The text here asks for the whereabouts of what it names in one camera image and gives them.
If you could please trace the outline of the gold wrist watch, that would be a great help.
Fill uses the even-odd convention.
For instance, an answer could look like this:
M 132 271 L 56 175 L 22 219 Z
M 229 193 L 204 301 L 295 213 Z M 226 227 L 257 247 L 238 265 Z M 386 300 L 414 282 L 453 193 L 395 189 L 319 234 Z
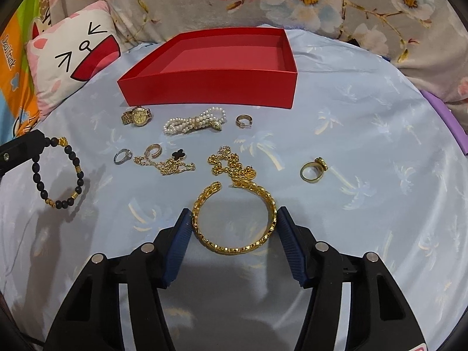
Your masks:
M 143 127 L 152 120 L 152 113 L 150 109 L 142 106 L 136 106 L 130 110 L 125 111 L 121 116 L 121 122 L 124 125 L 134 125 L 136 127 Z

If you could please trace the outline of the gold cuff bangle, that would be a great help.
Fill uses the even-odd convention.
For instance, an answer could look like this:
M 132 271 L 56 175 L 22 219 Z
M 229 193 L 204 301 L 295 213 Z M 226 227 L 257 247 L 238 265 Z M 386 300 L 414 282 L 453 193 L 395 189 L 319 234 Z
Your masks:
M 203 189 L 202 193 L 198 196 L 197 200 L 195 200 L 193 209 L 192 209 L 192 229 L 193 232 L 198 239 L 198 241 L 205 246 L 208 250 L 221 255 L 226 256 L 235 256 L 240 254 L 246 254 L 257 250 L 260 248 L 274 233 L 277 225 L 277 205 L 272 197 L 272 195 L 261 185 L 257 185 L 254 181 L 249 181 L 247 179 L 234 179 L 233 180 L 233 188 L 247 190 L 250 193 L 254 193 L 258 197 L 263 200 L 263 203 L 266 205 L 268 214 L 269 214 L 269 222 L 266 225 L 265 231 L 263 234 L 256 239 L 254 242 L 247 244 L 246 246 L 240 247 L 227 247 L 221 246 L 216 244 L 215 242 L 210 241 L 206 238 L 199 226 L 198 219 L 199 213 L 203 204 L 208 200 L 212 195 L 217 192 L 220 192 L 222 189 L 222 184 L 219 181 L 214 181 L 209 186 Z

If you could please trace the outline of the colourful cartoon bedsheet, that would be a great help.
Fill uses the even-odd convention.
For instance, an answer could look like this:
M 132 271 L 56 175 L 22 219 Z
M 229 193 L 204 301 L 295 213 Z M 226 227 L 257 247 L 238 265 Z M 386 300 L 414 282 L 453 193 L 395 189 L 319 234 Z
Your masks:
M 39 0 L 23 0 L 1 33 L 2 143 L 29 132 L 40 117 L 25 50 L 33 19 L 39 16 Z

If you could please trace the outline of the white cat face pillow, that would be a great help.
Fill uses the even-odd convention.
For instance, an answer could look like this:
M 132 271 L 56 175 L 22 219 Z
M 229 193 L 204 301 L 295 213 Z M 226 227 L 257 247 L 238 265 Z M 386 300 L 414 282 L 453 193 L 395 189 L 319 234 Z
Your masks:
M 107 2 L 99 0 L 26 45 L 40 119 L 121 56 Z

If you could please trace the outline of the light blue palm cloth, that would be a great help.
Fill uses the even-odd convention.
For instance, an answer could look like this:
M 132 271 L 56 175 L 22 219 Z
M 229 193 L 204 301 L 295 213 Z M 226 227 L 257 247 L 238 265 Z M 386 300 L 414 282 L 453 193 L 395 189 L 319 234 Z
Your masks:
M 467 307 L 467 157 L 437 112 L 395 67 L 366 50 L 287 33 L 298 69 L 293 108 L 226 106 L 221 131 L 166 136 L 200 105 L 152 108 L 121 122 L 118 78 L 155 49 L 142 44 L 99 72 L 41 123 L 67 138 L 85 174 L 68 210 L 40 198 L 29 163 L 1 179 L 1 292 L 18 325 L 43 338 L 74 279 L 98 252 L 126 255 L 172 226 L 215 181 L 208 157 L 230 146 L 295 223 L 338 251 L 377 253 L 436 350 Z M 250 128 L 235 119 L 247 114 Z M 183 149 L 194 171 L 164 176 L 133 159 Z

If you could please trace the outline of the purple mat edge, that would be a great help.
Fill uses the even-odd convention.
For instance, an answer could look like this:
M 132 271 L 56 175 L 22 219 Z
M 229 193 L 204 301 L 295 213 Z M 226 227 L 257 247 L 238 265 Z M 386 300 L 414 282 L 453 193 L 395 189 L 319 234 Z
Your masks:
M 458 146 L 460 147 L 462 153 L 464 155 L 467 155 L 467 152 L 468 152 L 467 133 L 462 128 L 461 124 L 459 124 L 454 114 L 444 104 L 444 102 L 441 99 L 439 99 L 436 95 L 426 90 L 422 90 L 420 92 L 426 98 L 426 100 L 429 102 L 432 108 L 439 114 L 444 124 L 446 124 L 450 133 L 453 135 L 456 142 L 458 143 Z

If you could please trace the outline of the gold hoop earring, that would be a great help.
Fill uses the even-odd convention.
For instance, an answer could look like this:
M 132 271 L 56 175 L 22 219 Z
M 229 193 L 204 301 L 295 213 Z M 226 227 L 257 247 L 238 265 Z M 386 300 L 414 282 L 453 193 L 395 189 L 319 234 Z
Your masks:
M 247 114 L 241 114 L 235 119 L 235 124 L 239 128 L 250 128 L 253 124 L 253 118 Z

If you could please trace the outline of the red cardboard tray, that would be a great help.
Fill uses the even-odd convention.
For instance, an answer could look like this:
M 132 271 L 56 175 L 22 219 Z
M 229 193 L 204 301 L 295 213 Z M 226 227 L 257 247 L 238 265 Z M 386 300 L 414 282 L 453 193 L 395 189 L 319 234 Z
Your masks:
M 297 67 L 284 30 L 205 29 L 178 34 L 117 84 L 128 105 L 218 104 L 291 109 Z

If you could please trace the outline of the grey floral blanket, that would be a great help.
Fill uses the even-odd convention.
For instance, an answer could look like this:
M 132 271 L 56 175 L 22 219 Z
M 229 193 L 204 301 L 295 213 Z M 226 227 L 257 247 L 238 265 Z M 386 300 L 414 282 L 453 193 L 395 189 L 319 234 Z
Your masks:
M 98 0 L 49 0 L 55 22 Z M 124 46 L 198 29 L 270 24 L 358 45 L 390 61 L 467 124 L 467 27 L 448 0 L 104 0 Z

